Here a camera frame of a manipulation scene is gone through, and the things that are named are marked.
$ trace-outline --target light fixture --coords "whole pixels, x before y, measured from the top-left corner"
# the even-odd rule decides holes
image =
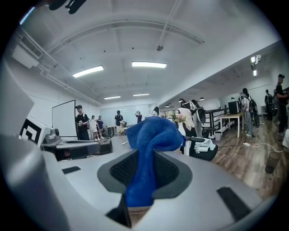
[[[90,74],[90,73],[93,73],[93,72],[96,72],[96,71],[100,71],[100,70],[103,70],[103,66],[93,67],[91,69],[78,72],[78,73],[74,74],[73,77],[77,78],[77,77],[83,76],[85,74]]]
[[[150,62],[132,62],[133,67],[159,67],[165,68],[167,64],[165,63],[150,63]]]
[[[107,98],[104,98],[104,99],[115,99],[115,98],[120,98],[120,96],[107,97]]]
[[[137,95],[133,95],[133,96],[148,96],[149,94],[137,94]]]
[[[28,15],[30,15],[30,13],[34,10],[35,7],[32,7],[27,14],[25,14],[25,16],[21,19],[21,21],[19,22],[20,25],[22,25],[22,23],[24,23],[25,19],[28,17]]]

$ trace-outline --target ceiling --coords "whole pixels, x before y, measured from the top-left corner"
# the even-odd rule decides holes
[[[226,69],[188,88],[182,93],[176,95],[170,101],[161,104],[160,108],[165,108],[165,105],[167,104],[169,104],[171,108],[173,108],[175,105],[179,106],[178,100],[180,98],[189,100],[193,99],[196,96],[201,96],[205,99],[208,99],[206,95],[202,95],[202,92],[206,92],[210,89],[214,89],[216,94],[220,96],[221,94],[218,92],[218,86],[223,85],[227,82],[234,82],[238,78],[250,80],[252,78],[261,78],[262,76],[267,76],[269,71],[272,69],[272,66],[275,65],[275,63],[278,62],[279,58],[282,56],[281,53],[283,51],[284,46],[281,42],[266,47],[259,52],[252,54],[250,57],[240,60],[232,66],[229,66]],[[260,61],[258,62],[258,64],[256,64],[257,77],[253,76],[253,72],[251,69],[251,57],[255,55],[261,55]]]
[[[121,96],[113,102],[132,100],[133,94],[141,93],[159,98],[176,79],[182,80],[203,62],[203,46],[213,46],[228,36],[221,31],[233,30],[235,21],[245,20],[241,15],[236,0],[87,0],[73,15],[64,7],[36,8],[22,28],[57,62],[50,64],[55,78],[69,82],[73,74],[102,65],[104,71],[77,78],[86,87],[77,90],[90,91],[90,98],[104,104],[111,102],[104,97],[113,96]],[[159,41],[162,51],[156,51]],[[132,61],[155,61],[167,67],[132,68]],[[45,63],[49,61],[43,58],[41,65]],[[243,70],[235,69],[238,74]],[[214,76],[187,92],[230,76]]]

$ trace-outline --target wooden floor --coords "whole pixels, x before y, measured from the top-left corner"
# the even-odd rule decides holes
[[[252,148],[242,143],[245,141],[253,142],[251,145],[268,143],[277,151],[281,151],[283,150],[282,142],[277,141],[277,128],[268,120],[261,120],[261,125],[255,130],[254,135],[256,137],[247,137],[245,130],[241,130],[240,137],[237,138],[237,128],[227,130],[220,141],[214,141],[219,149],[212,162],[242,180],[263,199],[266,199],[278,194],[285,182],[289,170],[289,154],[279,152],[280,159],[275,171],[272,174],[266,173],[265,166],[269,153],[274,150],[263,144],[260,148]]]

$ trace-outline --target white cable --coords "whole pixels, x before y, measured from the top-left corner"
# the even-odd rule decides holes
[[[270,146],[271,148],[273,148],[272,145],[270,145],[270,144],[267,144],[267,143],[261,143],[261,144],[266,144],[266,145]],[[254,145],[250,145],[249,144],[249,146],[252,147],[252,148],[259,148],[261,144],[258,144],[258,143],[254,144]],[[275,148],[273,148],[273,150],[275,152],[283,152],[283,151],[277,151]]]

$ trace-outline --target black slot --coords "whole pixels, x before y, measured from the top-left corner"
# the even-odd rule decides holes
[[[80,170],[80,168],[77,166],[62,169],[64,174],[71,173],[71,172],[78,171],[78,170]]]
[[[229,187],[222,187],[217,190],[217,193],[230,210],[235,221],[239,221],[248,215],[251,210],[248,206],[238,197],[238,195]]]

